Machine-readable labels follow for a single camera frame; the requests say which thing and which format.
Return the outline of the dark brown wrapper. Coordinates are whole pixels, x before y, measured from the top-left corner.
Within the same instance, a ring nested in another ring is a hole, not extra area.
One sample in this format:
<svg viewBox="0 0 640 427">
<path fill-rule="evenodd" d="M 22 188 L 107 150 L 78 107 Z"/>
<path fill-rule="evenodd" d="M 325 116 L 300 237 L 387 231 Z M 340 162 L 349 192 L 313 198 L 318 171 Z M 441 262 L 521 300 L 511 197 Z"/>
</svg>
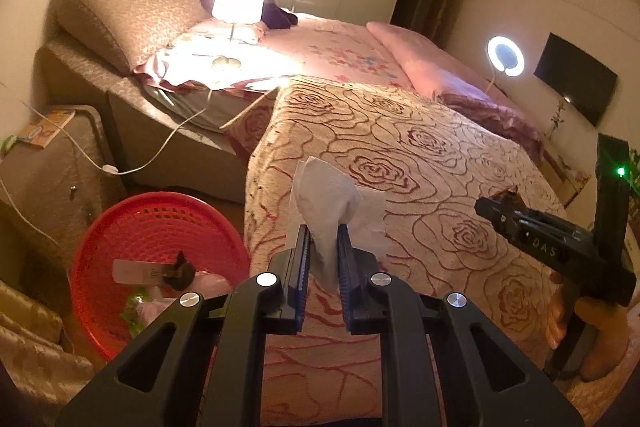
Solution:
<svg viewBox="0 0 640 427">
<path fill-rule="evenodd" d="M 524 199 L 522 199 L 522 196 L 518 193 L 518 188 L 516 186 L 505 188 L 504 190 L 491 195 L 490 198 L 499 204 L 512 208 L 523 209 L 526 207 Z"/>
</svg>

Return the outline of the green snack packet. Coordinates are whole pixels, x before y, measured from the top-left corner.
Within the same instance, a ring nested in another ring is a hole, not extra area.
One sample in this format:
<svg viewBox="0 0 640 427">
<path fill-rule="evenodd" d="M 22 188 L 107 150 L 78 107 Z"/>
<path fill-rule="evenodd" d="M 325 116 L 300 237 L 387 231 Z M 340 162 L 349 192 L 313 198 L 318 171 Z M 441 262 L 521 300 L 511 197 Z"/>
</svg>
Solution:
<svg viewBox="0 0 640 427">
<path fill-rule="evenodd" d="M 139 335 L 145 329 L 144 322 L 138 313 L 138 306 L 149 303 L 151 298 L 143 287 L 136 288 L 125 301 L 125 306 L 119 316 L 125 322 L 131 339 Z"/>
</svg>

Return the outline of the orange book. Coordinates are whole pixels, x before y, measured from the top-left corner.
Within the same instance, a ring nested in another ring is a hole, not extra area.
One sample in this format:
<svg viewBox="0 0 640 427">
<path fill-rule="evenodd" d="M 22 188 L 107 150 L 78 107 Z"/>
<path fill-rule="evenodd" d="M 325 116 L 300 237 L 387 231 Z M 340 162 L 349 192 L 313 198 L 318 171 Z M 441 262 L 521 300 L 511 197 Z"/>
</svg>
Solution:
<svg viewBox="0 0 640 427">
<path fill-rule="evenodd" d="M 46 148 L 76 115 L 73 109 L 47 110 L 18 135 L 17 141 L 38 148 Z"/>
</svg>

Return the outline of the pink folded duvet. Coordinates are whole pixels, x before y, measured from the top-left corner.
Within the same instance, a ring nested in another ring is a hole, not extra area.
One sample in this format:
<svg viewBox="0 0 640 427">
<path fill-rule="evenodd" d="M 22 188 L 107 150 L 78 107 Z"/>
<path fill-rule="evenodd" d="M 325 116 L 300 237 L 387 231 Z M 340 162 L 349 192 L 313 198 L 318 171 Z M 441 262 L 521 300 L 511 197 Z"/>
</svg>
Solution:
<svg viewBox="0 0 640 427">
<path fill-rule="evenodd" d="M 380 22 L 367 23 L 367 30 L 392 54 L 423 98 L 518 143 L 533 162 L 541 161 L 544 138 L 533 119 L 488 80 L 415 31 Z"/>
</svg>

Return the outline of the rose patterned bed cover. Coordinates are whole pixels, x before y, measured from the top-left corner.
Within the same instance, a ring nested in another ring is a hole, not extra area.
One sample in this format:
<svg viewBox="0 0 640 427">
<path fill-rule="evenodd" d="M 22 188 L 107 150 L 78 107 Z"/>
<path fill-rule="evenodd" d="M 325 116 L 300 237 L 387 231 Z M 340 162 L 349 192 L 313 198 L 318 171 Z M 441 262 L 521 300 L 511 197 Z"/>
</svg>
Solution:
<svg viewBox="0 0 640 427">
<path fill-rule="evenodd" d="M 518 144 L 410 91 L 302 77 L 224 128 L 246 157 L 244 239 L 259 273 L 282 251 L 298 164 L 317 157 L 381 191 L 384 268 L 419 291 L 469 297 L 536 364 L 553 287 L 548 270 L 477 217 L 478 198 L 515 188 L 529 207 L 564 215 Z M 269 338 L 267 426 L 324 424 L 381 412 L 380 344 L 346 332 L 337 295 L 311 284 L 302 331 Z"/>
</svg>

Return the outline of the black wall television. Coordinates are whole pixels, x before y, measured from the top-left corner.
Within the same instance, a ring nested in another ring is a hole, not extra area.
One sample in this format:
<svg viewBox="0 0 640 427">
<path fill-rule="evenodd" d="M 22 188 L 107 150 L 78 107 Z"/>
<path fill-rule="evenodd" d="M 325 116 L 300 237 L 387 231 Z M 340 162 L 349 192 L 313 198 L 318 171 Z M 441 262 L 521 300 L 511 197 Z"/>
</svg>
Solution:
<svg viewBox="0 0 640 427">
<path fill-rule="evenodd" d="M 618 76 L 573 43 L 550 32 L 534 75 L 597 128 L 617 87 Z"/>
</svg>

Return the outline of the clear plastic bag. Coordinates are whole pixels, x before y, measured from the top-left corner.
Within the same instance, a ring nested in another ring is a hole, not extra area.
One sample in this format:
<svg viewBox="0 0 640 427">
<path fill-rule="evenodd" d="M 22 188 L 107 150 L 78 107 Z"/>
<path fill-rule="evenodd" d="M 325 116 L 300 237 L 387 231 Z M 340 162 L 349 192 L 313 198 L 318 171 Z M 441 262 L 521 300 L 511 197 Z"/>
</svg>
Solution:
<svg viewBox="0 0 640 427">
<path fill-rule="evenodd" d="M 205 299 L 228 295 L 232 291 L 232 285 L 227 279 L 215 273 L 204 271 L 196 272 L 191 285 L 186 288 L 186 292 L 193 291 L 200 293 Z M 136 313 L 139 322 L 144 326 L 149 326 L 176 300 L 176 297 L 162 297 L 160 290 L 153 287 L 151 300 L 143 301 L 136 306 Z"/>
</svg>

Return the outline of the small green object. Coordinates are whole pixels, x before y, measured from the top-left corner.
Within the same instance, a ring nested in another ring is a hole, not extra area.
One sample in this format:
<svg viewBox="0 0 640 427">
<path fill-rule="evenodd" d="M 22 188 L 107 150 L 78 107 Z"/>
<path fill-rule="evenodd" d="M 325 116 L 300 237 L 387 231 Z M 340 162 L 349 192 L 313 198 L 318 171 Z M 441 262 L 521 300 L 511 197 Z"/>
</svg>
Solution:
<svg viewBox="0 0 640 427">
<path fill-rule="evenodd" d="M 0 142 L 0 157 L 3 158 L 7 153 L 11 150 L 12 147 L 17 143 L 16 135 L 9 135 L 6 138 L 3 138 Z"/>
</svg>

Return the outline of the red plastic mesh basket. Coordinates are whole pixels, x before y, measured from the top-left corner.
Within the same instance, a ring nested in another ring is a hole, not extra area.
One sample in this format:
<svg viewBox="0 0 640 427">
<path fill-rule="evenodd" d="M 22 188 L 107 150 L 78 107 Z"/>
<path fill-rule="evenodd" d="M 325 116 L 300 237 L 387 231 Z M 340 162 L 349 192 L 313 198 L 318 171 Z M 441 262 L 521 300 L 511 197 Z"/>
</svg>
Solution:
<svg viewBox="0 0 640 427">
<path fill-rule="evenodd" d="M 160 286 L 170 295 L 163 273 L 179 257 L 233 286 L 250 272 L 239 232 L 217 209 L 189 195 L 132 196 L 91 225 L 70 270 L 70 295 L 80 326 L 105 361 L 131 340 L 124 313 L 134 291 Z"/>
</svg>

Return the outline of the white tissue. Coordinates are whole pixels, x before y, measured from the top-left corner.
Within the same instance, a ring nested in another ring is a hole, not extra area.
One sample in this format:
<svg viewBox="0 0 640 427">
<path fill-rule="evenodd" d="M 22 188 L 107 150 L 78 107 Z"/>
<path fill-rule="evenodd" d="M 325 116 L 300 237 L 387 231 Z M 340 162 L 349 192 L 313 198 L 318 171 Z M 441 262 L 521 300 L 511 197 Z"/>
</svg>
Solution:
<svg viewBox="0 0 640 427">
<path fill-rule="evenodd" d="M 306 225 L 316 251 L 310 273 L 325 290 L 338 291 L 337 229 L 346 225 L 352 246 L 383 262 L 390 251 L 384 217 L 386 194 L 358 186 L 350 176 L 317 157 L 299 161 L 288 203 L 285 246 L 294 246 L 298 229 Z"/>
</svg>

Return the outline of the brown fabric nightstand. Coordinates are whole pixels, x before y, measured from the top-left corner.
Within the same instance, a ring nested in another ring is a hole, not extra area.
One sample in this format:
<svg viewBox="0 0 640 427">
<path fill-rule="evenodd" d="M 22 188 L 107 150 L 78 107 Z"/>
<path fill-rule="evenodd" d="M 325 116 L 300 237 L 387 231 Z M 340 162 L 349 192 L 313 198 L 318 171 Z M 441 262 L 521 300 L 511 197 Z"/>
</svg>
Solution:
<svg viewBox="0 0 640 427">
<path fill-rule="evenodd" d="M 46 148 L 18 142 L 1 163 L 1 218 L 61 274 L 93 222 L 126 197 L 122 181 L 100 170 L 113 156 L 98 111 L 69 109 L 75 117 Z"/>
</svg>

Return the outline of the pink floral bed sheet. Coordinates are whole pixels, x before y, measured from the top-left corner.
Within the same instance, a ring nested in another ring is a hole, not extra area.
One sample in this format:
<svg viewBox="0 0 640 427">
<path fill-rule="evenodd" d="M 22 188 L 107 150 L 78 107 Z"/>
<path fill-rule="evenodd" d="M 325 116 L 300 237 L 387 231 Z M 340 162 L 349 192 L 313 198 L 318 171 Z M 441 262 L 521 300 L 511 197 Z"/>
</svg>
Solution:
<svg viewBox="0 0 640 427">
<path fill-rule="evenodd" d="M 367 28 L 300 14 L 288 29 L 231 26 L 209 18 L 138 65 L 143 81 L 169 91 L 199 83 L 229 88 L 296 75 L 410 90 L 399 64 Z"/>
</svg>

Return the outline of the beige patterned curtain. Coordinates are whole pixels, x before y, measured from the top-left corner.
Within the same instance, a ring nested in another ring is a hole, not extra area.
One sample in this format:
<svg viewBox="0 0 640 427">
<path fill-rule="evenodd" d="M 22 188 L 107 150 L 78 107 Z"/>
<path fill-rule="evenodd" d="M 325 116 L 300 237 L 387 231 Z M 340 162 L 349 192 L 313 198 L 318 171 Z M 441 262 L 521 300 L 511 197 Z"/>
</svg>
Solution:
<svg viewBox="0 0 640 427">
<path fill-rule="evenodd" d="M 60 345 L 61 317 L 9 285 L 1 285 L 1 365 L 26 412 L 43 426 L 94 376 L 91 362 Z"/>
</svg>

